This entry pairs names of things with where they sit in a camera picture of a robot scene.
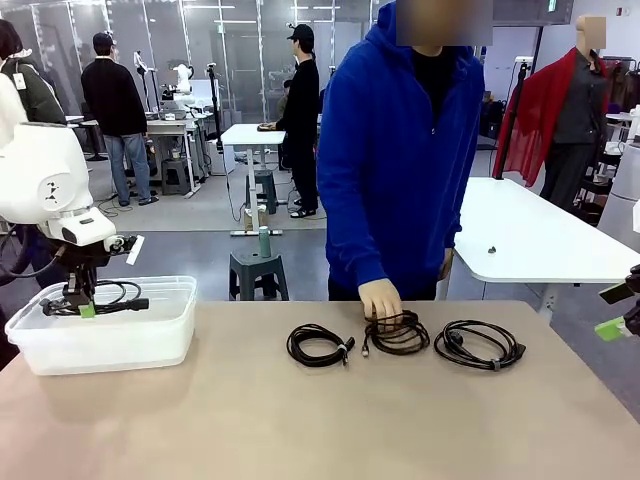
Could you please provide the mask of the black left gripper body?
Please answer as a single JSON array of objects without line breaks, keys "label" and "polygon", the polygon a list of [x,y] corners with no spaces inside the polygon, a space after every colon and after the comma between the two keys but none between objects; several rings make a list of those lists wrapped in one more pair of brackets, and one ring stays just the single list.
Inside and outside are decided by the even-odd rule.
[{"label": "black left gripper body", "polygon": [[77,246],[55,243],[52,247],[56,264],[65,271],[66,289],[94,289],[97,286],[97,269],[109,263],[110,253],[103,243]]}]

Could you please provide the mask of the person's right hand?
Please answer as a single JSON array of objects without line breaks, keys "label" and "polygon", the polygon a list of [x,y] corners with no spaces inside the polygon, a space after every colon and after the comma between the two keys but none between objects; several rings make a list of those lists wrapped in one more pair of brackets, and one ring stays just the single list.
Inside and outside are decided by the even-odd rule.
[{"label": "person's right hand", "polygon": [[390,319],[403,312],[400,295],[387,278],[360,285],[358,294],[366,319]]}]

